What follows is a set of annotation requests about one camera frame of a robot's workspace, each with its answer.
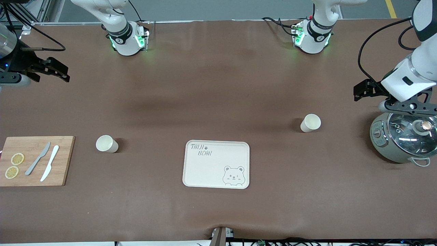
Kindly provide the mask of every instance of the pot handle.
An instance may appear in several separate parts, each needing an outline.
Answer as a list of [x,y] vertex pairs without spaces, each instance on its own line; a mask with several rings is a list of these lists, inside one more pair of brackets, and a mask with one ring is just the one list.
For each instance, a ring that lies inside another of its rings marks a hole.
[[[410,162],[412,162],[414,165],[418,166],[418,167],[427,167],[427,166],[429,166],[430,163],[431,163],[431,160],[430,160],[429,157],[428,157],[428,158],[415,158],[415,157],[410,157],[410,158],[408,158],[408,160],[409,160]],[[417,163],[416,161],[426,161],[427,163],[426,163],[425,165],[421,165],[421,164]]]

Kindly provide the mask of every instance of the brown cloth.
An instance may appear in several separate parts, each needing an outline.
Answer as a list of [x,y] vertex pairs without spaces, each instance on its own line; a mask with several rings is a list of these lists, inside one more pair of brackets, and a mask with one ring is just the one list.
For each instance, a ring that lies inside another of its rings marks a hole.
[[[317,55],[263,21],[150,25],[149,51],[132,57],[114,52],[100,26],[41,27],[67,50],[38,55],[65,63],[71,81],[4,88],[0,141],[76,142],[65,186],[0,189],[0,242],[194,240],[218,226],[255,239],[436,238],[436,159],[427,168],[384,159],[368,133],[384,98],[353,100],[365,79],[358,50],[392,21],[338,21]],[[408,54],[397,44],[407,26],[364,49],[376,79]],[[413,31],[404,39],[418,45]],[[56,47],[35,31],[23,40]],[[322,126],[305,134],[309,113]],[[97,151],[103,134],[118,153]],[[184,186],[192,139],[247,142],[249,187]]]

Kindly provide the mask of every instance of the floor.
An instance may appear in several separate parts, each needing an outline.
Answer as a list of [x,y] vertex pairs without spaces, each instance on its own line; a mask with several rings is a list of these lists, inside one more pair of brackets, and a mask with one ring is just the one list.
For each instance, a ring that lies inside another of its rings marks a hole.
[[[261,19],[262,17],[297,19],[312,13],[311,0],[131,0],[142,19],[147,21],[220,21]],[[367,3],[342,6],[343,18],[406,18],[411,16],[417,0],[368,0]],[[122,9],[128,20],[138,20],[130,5]],[[93,22],[97,19],[84,9],[65,0],[50,20],[59,22]]]

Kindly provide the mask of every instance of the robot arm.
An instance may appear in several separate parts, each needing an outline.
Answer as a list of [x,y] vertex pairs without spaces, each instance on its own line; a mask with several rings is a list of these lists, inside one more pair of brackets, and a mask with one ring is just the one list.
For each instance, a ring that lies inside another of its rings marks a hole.
[[336,5],[353,6],[367,0],[313,0],[314,13],[311,20],[304,20],[293,27],[293,43],[303,52],[316,54],[328,45],[331,30],[338,20]]
[[112,42],[112,46],[121,55],[131,56],[147,49],[149,30],[134,21],[127,21],[120,8],[127,0],[71,0],[99,19]]
[[[437,0],[421,0],[412,16],[413,27],[421,41],[381,82],[367,79],[354,87],[355,101],[367,96],[387,96],[379,105],[383,112],[437,115],[430,104],[432,87],[437,85]],[[424,101],[419,96],[426,95]]]
[[29,48],[14,32],[0,23],[0,90],[3,86],[28,86],[31,80],[39,82],[38,73],[57,76],[69,82],[66,65],[53,57],[43,60],[37,57],[34,50],[43,48]]

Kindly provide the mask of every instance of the gray knife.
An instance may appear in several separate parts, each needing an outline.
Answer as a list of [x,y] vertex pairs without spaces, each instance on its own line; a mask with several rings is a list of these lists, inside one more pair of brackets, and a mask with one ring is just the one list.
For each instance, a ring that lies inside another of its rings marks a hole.
[[50,142],[47,143],[47,145],[45,146],[45,148],[42,150],[41,154],[39,154],[39,156],[36,158],[36,160],[33,162],[33,164],[27,169],[26,173],[24,173],[25,175],[30,175],[33,171],[33,169],[35,168],[36,164],[38,163],[38,161],[45,156],[45,154],[47,154],[47,151],[49,151],[50,148]]

